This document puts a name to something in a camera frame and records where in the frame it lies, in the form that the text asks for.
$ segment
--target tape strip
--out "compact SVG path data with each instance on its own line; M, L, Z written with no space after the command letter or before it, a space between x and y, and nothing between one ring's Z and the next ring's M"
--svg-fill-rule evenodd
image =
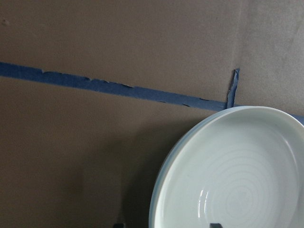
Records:
M233 72L232 81L230 84L230 90L227 95L227 105L226 108L232 108L234 107L234 100L236 97L237 92L237 86L238 86L238 75L239 75L239 68L235 69Z
M84 76L62 74L57 72L43 72L41 69L37 68L1 62L0 75L34 82L86 89L101 93L128 96L213 111L221 111L226 107L226 103L220 101L206 100L199 97L164 92L137 86L131 87L128 85L107 82L99 79L90 79Z

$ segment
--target torn tape edge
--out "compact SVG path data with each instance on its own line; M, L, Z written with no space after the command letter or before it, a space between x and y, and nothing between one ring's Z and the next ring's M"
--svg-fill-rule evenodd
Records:
M0 62L0 76L156 102L161 101L168 104L183 105L212 111L224 110L226 106L225 102L220 101L206 100L199 97L181 95L138 86L133 87L126 84L108 82L100 79L91 79L86 76L77 76L49 71L44 72L38 68L3 62Z

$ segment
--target blue painter's tape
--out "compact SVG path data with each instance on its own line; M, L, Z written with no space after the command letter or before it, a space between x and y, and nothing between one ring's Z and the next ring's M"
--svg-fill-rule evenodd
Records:
M230 90L227 95L227 105L226 108L232 108L234 107L234 101L236 97L237 92L237 86L238 86L238 75L239 75L239 68L234 70L233 78L230 85Z
M101 93L122 95L139 99L164 102L175 105L221 111L226 103L205 100L199 97L164 92L143 87L131 87L124 84L107 82L99 79L90 79L83 76L62 74L57 72L43 72L41 69L0 62L0 75L5 77L86 89Z

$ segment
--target white bowl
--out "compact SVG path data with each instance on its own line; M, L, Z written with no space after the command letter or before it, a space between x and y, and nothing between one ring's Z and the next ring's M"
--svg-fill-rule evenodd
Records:
M304 127L269 107L216 113L166 158L150 228L300 228L304 224Z

